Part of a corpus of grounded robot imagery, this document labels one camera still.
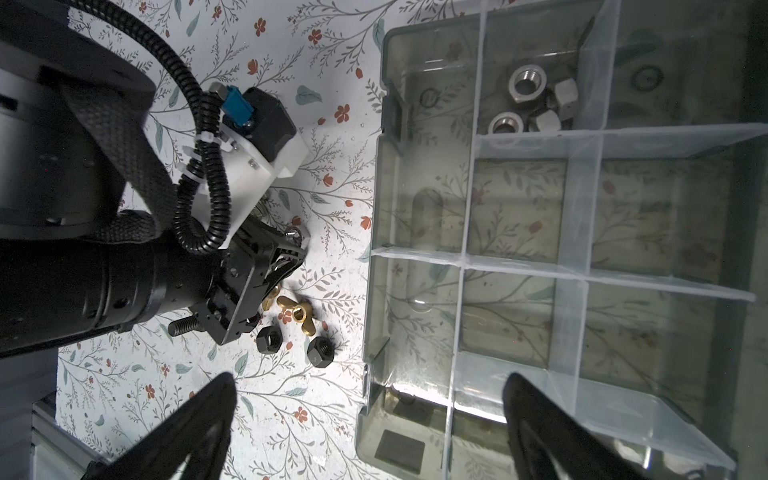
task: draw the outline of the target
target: black corrugated tube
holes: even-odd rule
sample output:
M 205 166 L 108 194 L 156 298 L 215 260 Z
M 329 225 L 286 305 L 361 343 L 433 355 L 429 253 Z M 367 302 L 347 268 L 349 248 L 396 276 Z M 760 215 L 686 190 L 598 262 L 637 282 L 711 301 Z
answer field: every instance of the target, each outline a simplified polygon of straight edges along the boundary
M 146 48 L 170 74 L 179 86 L 181 94 L 187 99 L 197 133 L 209 131 L 218 136 L 221 99 L 200 89 L 197 80 L 181 58 L 151 28 L 108 0 L 58 1 L 107 22 Z M 219 145 L 198 140 L 195 143 L 195 152 L 200 155 L 202 161 L 191 158 L 187 168 L 192 174 L 207 179 L 210 192 L 210 224 L 204 236 L 199 235 L 193 228 L 192 202 L 200 185 L 182 175 L 177 190 L 174 232 L 179 244 L 186 251 L 203 255 L 215 252 L 221 247 L 229 233 L 230 187 Z

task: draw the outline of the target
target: floral tablecloth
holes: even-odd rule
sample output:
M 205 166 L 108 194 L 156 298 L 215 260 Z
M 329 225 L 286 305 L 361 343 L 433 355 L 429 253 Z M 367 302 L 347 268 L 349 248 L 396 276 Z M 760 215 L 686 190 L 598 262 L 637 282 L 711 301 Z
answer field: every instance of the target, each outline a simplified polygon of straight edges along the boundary
M 366 299 L 379 134 L 380 46 L 387 28 L 460 15 L 453 0 L 122 0 L 190 65 L 200 84 L 276 94 L 310 146 L 312 160 L 263 202 L 273 225 L 305 226 L 310 254 L 284 286 L 308 299 L 336 345 L 327 369 L 306 360 L 309 342 L 290 314 L 283 348 L 261 356 L 250 338 L 217 346 L 206 333 L 171 338 L 156 317 L 59 351 L 57 421 L 107 457 L 129 449 L 216 374 L 236 376 L 238 404 L 223 478 L 370 478 L 355 455 L 362 394 Z M 179 89 L 142 48 L 72 11 L 70 26 L 144 71 L 157 85 L 145 130 L 178 178 L 194 124 Z M 123 208 L 143 208 L 127 190 Z

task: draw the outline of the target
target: braided cable sleeve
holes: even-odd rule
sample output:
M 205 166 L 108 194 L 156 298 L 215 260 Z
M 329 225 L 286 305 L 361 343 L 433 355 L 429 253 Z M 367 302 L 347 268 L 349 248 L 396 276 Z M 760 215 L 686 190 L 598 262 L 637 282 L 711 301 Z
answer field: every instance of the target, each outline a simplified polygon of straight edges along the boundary
M 218 135 L 221 100 L 216 95 L 200 89 L 184 61 L 154 30 L 108 0 L 57 1 L 107 22 L 144 47 L 160 62 L 187 99 L 197 133 L 209 131 Z M 198 177 L 207 177 L 210 191 L 210 225 L 204 236 L 198 235 L 192 227 L 192 202 L 199 184 L 182 176 L 177 189 L 174 232 L 185 250 L 206 254 L 216 251 L 227 238 L 230 228 L 230 189 L 218 144 L 198 141 L 195 149 L 202 161 L 190 159 L 188 168 Z

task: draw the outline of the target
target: transparent plastic container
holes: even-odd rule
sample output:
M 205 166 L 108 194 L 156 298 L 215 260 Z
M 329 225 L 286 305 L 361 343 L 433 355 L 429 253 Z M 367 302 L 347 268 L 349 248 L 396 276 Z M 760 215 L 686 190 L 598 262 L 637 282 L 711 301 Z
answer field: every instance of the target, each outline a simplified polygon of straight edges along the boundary
M 768 124 L 748 121 L 754 88 L 712 98 L 718 69 L 760 73 L 749 25 L 716 2 L 479 4 L 383 44 L 358 454 L 403 478 L 514 478 L 501 393 L 519 372 L 653 477 L 659 458 L 729 475 L 713 372 L 756 299 L 743 272 Z M 489 134 L 531 63 L 575 79 L 575 118 Z M 445 408 L 439 442 L 411 431 L 443 448 L 418 474 L 372 453 L 372 419 L 402 395 Z

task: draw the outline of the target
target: blue connector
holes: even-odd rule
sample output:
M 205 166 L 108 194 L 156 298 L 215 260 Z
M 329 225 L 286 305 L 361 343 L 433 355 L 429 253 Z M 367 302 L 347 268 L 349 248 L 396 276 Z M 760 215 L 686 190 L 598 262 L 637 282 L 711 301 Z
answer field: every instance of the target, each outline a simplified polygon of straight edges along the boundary
M 237 87 L 227 87 L 228 94 L 224 104 L 221 105 L 221 109 L 224 110 L 226 115 L 232 118 L 232 121 L 238 127 L 242 127 L 250 120 L 250 115 L 253 113 L 253 106 L 243 98 L 240 90 Z

